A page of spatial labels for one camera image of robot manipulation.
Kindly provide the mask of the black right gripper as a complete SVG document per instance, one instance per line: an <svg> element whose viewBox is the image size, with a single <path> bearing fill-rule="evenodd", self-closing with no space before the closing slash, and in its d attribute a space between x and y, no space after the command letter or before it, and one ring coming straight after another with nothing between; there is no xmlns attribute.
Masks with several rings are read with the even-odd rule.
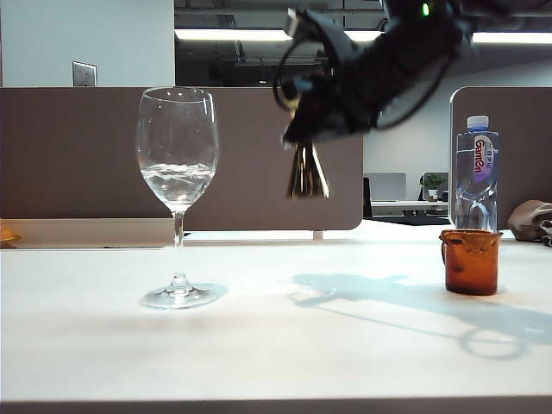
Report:
<svg viewBox="0 0 552 414"><path fill-rule="evenodd" d="M382 34L337 71L332 91L306 93L314 86L310 78L284 79L283 104L292 119L282 141L318 143L368 131L375 113L412 87L430 65L428 39Z"/></svg>

